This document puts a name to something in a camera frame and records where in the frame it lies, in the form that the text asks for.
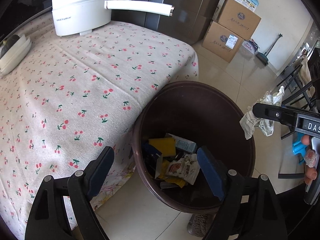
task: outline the white wall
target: white wall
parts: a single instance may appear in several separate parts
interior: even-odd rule
[[[265,53],[277,36],[283,35],[268,55],[269,62],[279,70],[299,44],[311,16],[300,0],[258,1],[255,14],[261,21],[252,38],[259,45],[259,52]]]

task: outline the white electric cooking pot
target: white electric cooking pot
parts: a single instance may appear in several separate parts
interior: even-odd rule
[[[110,22],[111,9],[135,10],[172,16],[169,4],[132,0],[52,0],[54,27],[58,36],[92,32]]]

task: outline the blue plastic stool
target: blue plastic stool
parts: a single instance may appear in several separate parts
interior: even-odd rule
[[[304,156],[306,155],[306,145],[301,143],[301,138],[302,136],[304,136],[303,133],[297,133],[297,140],[295,142],[292,143],[292,151],[293,154],[301,154],[302,155],[302,160],[299,161],[299,164],[304,162]]]

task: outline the broom handle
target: broom handle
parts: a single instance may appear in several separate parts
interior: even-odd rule
[[[274,45],[276,44],[276,42],[282,37],[283,35],[280,33],[278,38],[276,39],[276,41],[270,46],[269,49],[267,49],[267,51],[264,53],[265,56],[268,56],[268,54],[270,53],[270,51],[273,49]]]

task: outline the screw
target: screw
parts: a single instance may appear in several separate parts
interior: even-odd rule
[[[267,181],[267,180],[268,180],[268,176],[265,175],[265,174],[262,174],[262,175],[260,176],[260,178],[261,178],[262,180],[264,180],[264,181]]]
[[[82,175],[83,175],[83,171],[81,171],[81,170],[75,172],[76,177],[80,177]]]
[[[50,181],[50,180],[51,180],[51,176],[50,176],[50,175],[44,177],[44,181],[45,181],[45,182],[48,182],[48,181]]]
[[[231,175],[231,176],[236,176],[237,175],[237,172],[235,170],[229,170],[228,173]]]

